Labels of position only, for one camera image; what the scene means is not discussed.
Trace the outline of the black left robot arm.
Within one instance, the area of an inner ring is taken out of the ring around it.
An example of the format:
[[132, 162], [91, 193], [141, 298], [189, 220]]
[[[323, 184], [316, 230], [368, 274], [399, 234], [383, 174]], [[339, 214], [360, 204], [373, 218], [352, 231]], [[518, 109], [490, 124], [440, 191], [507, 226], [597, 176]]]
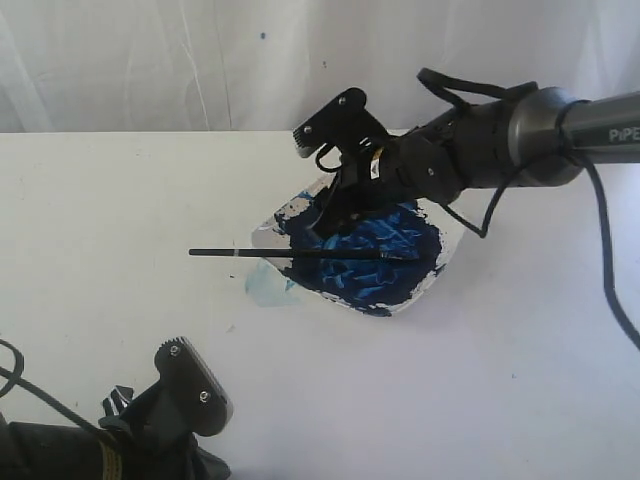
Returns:
[[178, 399], [160, 383], [136, 395], [116, 386], [103, 401], [98, 436], [80, 427], [1, 424], [4, 479], [227, 479], [231, 469], [197, 439], [232, 416], [223, 390]]

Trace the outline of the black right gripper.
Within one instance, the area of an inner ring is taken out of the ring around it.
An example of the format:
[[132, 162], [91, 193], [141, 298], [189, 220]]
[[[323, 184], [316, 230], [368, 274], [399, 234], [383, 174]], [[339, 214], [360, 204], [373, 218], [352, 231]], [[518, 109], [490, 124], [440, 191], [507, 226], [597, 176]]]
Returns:
[[491, 189], [515, 170], [508, 159], [507, 109], [451, 109], [422, 127], [393, 136], [366, 109], [337, 121], [341, 168], [314, 197], [315, 236], [346, 231], [359, 205], [426, 198], [449, 205], [466, 189]]

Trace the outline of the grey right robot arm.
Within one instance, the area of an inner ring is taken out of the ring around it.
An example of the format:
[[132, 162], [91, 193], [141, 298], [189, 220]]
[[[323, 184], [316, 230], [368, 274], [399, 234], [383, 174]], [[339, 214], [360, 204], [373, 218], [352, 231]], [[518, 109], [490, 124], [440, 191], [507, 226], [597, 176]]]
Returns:
[[453, 203], [467, 189], [556, 187], [575, 179], [581, 158], [639, 159], [639, 96], [577, 100], [562, 89], [521, 85], [485, 104], [464, 101], [425, 125], [392, 135], [349, 88], [294, 132], [301, 157], [335, 148], [340, 165], [316, 201], [320, 238], [393, 204]]

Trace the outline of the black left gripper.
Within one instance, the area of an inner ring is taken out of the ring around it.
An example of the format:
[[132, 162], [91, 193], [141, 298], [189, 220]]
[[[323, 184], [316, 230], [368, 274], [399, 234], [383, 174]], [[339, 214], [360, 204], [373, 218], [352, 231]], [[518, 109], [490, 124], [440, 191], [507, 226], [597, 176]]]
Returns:
[[219, 434], [231, 419], [231, 403], [219, 387], [202, 389], [187, 404], [155, 383], [138, 396], [116, 386], [102, 406], [100, 427], [121, 448], [120, 465], [107, 479], [229, 479], [231, 468], [199, 446], [196, 437]]

